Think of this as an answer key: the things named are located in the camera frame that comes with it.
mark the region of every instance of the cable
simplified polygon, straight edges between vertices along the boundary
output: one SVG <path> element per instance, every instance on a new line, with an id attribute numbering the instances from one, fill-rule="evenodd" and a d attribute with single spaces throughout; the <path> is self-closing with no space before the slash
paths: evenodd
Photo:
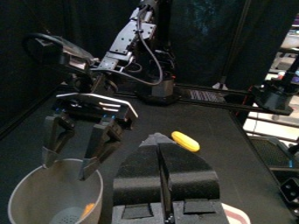
<path id="1" fill-rule="evenodd" d="M 97 69 L 93 69 L 94 71 L 102 71 L 102 72 L 110 72 L 113 74 L 121 74 L 123 76 L 126 76 L 127 78 L 135 80 L 135 81 L 139 81 L 142 83 L 145 83 L 147 86 L 157 86 L 162 83 L 163 81 L 163 78 L 165 78 L 165 73 L 163 73 L 163 69 L 162 69 L 162 66 L 159 64 L 159 61 L 150 49 L 150 47 L 147 46 L 146 44 L 146 41 L 143 39 L 143 30 L 142 30 L 142 15 L 145 14 L 145 12 L 147 11 L 147 7 L 145 7 L 139 12 L 138 12 L 138 15 L 137 15 L 137 34 L 138 34 L 138 37 L 139 39 L 142 40 L 142 43 L 145 45 L 145 48 L 146 50 L 149 51 L 149 53 L 151 54 L 153 58 L 154 58 L 154 61 L 155 61 L 155 64 L 158 65 L 158 69 L 159 69 L 159 80 L 158 82 L 149 82 L 146 80 L 142 80 L 142 79 L 138 79 L 135 76 L 130 75 L 129 73 L 123 73 L 123 72 L 119 72 L 118 70 L 113 70 L 113 69 L 107 69 L 107 68 L 97 68 Z"/>

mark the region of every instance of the black surface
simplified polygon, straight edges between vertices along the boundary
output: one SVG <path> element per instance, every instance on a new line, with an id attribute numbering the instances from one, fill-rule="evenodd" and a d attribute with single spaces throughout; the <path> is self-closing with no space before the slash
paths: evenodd
<path id="1" fill-rule="evenodd" d="M 277 182 L 226 110 L 179 103 L 169 107 L 154 107 L 135 99 L 129 100 L 139 118 L 134 130 L 125 132 L 119 149 L 99 169 L 105 179 L 102 223 L 109 223 L 111 218 L 113 178 L 121 163 L 137 151 L 149 135 L 161 132 L 170 136 L 175 130 L 201 143 L 198 154 L 219 175 L 221 201 L 242 209 L 253 224 L 296 223 L 281 198 Z M 43 120 L 53 114 L 53 103 L 54 100 L 45 103 L 0 144 L 0 223 L 9 223 L 7 203 L 18 183 L 42 164 Z M 62 152 L 62 158 L 85 157 L 93 126 L 93 122 L 77 123 L 77 135 Z"/>

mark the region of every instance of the table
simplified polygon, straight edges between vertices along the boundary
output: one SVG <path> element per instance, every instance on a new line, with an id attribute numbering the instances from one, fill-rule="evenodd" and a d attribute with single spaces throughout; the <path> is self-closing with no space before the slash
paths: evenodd
<path id="1" fill-rule="evenodd" d="M 286 208 L 271 173 L 253 150 L 249 137 L 230 112 L 221 108 L 175 103 L 167 107 L 129 100 L 139 114 L 135 128 L 126 130 L 121 147 L 99 167 L 105 179 L 105 202 L 101 223 L 109 223 L 113 185 L 118 167 L 139 144 L 155 132 L 170 136 L 179 130 L 201 143 L 198 155 L 219 176 L 221 201 L 243 210 L 254 224 L 296 223 Z M 43 120 L 53 115 L 51 98 L 23 121 L 0 143 L 2 150 L 2 223 L 9 223 L 7 203 L 27 173 L 42 164 Z M 77 135 L 61 158 L 83 158 L 94 123 L 77 122 Z"/>

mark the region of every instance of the black curtain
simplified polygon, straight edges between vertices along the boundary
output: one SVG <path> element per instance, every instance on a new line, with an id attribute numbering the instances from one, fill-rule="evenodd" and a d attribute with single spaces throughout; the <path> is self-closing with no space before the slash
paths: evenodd
<path id="1" fill-rule="evenodd" d="M 22 48 L 29 32 L 47 30 L 105 57 L 139 0 L 7 0 L 2 7 L 0 130 L 58 87 L 66 75 L 34 64 Z M 214 85 L 223 75 L 246 0 L 173 0 L 177 81 Z M 298 12 L 299 0 L 253 0 L 229 67 L 230 88 L 249 89 L 267 75 Z"/>
<path id="2" fill-rule="evenodd" d="M 25 53 L 29 32 L 65 35 L 62 1 L 0 1 L 0 134 L 10 130 L 58 87 L 63 75 L 38 66 Z"/>

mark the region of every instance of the yellow object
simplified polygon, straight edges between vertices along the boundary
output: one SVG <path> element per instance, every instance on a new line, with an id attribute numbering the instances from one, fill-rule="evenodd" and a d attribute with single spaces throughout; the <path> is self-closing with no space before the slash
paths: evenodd
<path id="1" fill-rule="evenodd" d="M 173 133 L 173 140 L 189 151 L 195 152 L 201 149 L 199 143 L 179 131 Z"/>
<path id="2" fill-rule="evenodd" d="M 89 212 L 91 211 L 94 206 L 95 206 L 95 203 L 90 203 L 90 204 L 86 205 L 86 209 L 85 209 L 85 211 L 82 213 L 81 219 L 83 219 L 83 217 L 89 214 Z"/>

